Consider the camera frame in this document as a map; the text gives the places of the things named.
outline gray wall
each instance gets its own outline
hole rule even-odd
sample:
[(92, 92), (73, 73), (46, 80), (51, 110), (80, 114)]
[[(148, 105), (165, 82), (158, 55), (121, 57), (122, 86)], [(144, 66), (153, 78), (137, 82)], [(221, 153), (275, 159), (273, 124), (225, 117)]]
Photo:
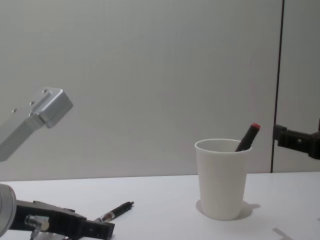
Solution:
[(43, 86), (74, 109), (0, 180), (196, 173), (194, 143), (262, 129), (271, 165), (281, 1), (0, 1), (0, 122)]
[[(320, 118), (319, 11), (318, 0), (285, 1), (276, 121), (310, 134)], [(276, 146), (273, 170), (320, 171), (320, 161)]]

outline black bracket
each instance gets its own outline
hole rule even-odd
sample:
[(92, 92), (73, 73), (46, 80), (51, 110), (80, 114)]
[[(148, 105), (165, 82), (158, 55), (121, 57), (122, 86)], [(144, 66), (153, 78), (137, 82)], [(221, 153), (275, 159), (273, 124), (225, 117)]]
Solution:
[(40, 201), (17, 200), (16, 214), (11, 230), (33, 231), (34, 228), (25, 224), (27, 216), (46, 218), (49, 229), (46, 232), (67, 236), (72, 240), (82, 237), (109, 240), (115, 225), (87, 220), (72, 209), (61, 208)]
[(273, 126), (273, 140), (279, 147), (307, 153), (309, 157), (320, 160), (320, 121), (318, 131), (312, 134), (288, 130), (285, 126)]

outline black marker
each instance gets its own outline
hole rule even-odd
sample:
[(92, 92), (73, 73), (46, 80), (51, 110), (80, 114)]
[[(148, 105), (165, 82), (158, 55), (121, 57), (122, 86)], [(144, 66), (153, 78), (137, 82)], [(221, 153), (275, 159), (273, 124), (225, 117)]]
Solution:
[(113, 209), (112, 211), (107, 212), (105, 215), (102, 215), (101, 217), (98, 217), (96, 220), (94, 220), (95, 222), (100, 222), (100, 223), (108, 223), (111, 220), (121, 216), (122, 214), (128, 212), (132, 206), (133, 206), (134, 202), (133, 201), (128, 201), (120, 206), (118, 206), (117, 208)]
[(255, 140), (255, 137), (259, 132), (259, 130), (260, 130), (260, 125), (257, 123), (252, 123), (235, 151), (240, 152), (240, 151), (248, 150), (251, 147), (251, 144), (253, 143), (253, 141)]

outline white paper cup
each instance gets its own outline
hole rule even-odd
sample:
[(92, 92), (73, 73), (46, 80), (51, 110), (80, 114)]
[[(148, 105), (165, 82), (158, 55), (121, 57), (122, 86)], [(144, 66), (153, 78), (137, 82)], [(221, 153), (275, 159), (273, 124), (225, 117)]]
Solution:
[(235, 152), (239, 142), (205, 139), (195, 143), (200, 202), (209, 218), (234, 220), (241, 211), (252, 147)]

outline tabletop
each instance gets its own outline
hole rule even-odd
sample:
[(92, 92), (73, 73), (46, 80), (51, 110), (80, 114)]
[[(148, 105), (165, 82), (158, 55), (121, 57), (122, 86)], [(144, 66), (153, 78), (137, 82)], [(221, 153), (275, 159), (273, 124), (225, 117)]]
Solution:
[[(201, 213), (196, 175), (3, 183), (18, 200), (74, 209), (90, 220), (134, 201), (132, 210), (112, 221), (113, 240), (320, 239), (320, 172), (248, 174), (241, 214), (232, 221)], [(29, 236), (9, 230), (1, 239)], [(50, 234), (41, 238), (61, 239)]]

